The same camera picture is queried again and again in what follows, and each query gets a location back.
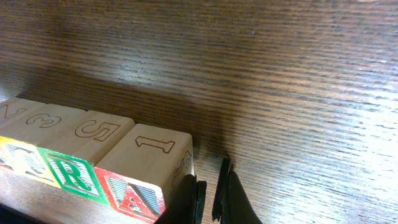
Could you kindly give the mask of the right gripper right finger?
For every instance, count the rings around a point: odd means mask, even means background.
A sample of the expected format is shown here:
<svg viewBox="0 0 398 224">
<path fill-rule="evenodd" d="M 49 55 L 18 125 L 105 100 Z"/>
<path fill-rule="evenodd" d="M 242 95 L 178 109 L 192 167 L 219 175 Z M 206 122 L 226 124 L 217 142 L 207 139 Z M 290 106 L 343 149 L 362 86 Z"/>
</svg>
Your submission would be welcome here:
<svg viewBox="0 0 398 224">
<path fill-rule="evenodd" d="M 221 163 L 211 217 L 223 224 L 262 224 L 229 159 Z"/>
</svg>

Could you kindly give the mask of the yellow C block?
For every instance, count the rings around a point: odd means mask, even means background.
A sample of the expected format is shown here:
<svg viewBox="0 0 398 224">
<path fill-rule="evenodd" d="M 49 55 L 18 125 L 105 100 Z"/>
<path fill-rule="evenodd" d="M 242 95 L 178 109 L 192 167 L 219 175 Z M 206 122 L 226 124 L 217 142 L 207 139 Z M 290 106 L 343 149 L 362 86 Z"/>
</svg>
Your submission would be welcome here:
<svg viewBox="0 0 398 224">
<path fill-rule="evenodd" d="M 1 130 L 1 169 L 59 188 L 39 149 L 84 117 L 78 108 L 47 104 Z"/>
</svg>

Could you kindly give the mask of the red A block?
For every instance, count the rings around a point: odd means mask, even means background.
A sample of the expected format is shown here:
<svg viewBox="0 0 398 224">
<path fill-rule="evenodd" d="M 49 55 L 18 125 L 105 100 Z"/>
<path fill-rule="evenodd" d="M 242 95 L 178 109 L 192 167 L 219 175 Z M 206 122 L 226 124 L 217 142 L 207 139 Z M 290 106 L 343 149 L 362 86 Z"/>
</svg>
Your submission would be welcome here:
<svg viewBox="0 0 398 224">
<path fill-rule="evenodd" d="M 154 223 L 183 177 L 194 173 L 192 136 L 137 124 L 94 170 L 115 211 Z"/>
</svg>

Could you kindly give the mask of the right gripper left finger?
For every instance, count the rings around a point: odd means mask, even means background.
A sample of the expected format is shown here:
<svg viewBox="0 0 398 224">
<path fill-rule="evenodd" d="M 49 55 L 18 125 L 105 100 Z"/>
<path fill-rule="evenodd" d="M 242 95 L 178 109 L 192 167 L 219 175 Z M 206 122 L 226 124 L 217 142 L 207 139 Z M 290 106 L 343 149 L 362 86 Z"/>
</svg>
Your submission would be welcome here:
<svg viewBox="0 0 398 224">
<path fill-rule="evenodd" d="M 155 224 L 201 224 L 206 199 L 206 181 L 186 175 L 176 194 Z"/>
</svg>

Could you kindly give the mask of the green R block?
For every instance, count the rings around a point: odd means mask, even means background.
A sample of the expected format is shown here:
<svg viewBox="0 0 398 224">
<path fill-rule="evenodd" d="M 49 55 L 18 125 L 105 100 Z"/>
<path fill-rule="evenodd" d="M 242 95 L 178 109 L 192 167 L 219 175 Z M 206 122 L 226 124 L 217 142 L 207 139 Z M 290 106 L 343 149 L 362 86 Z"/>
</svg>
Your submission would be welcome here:
<svg viewBox="0 0 398 224">
<path fill-rule="evenodd" d="M 94 166 L 134 125 L 128 117 L 87 111 L 38 150 L 61 189 L 108 206 Z"/>
</svg>

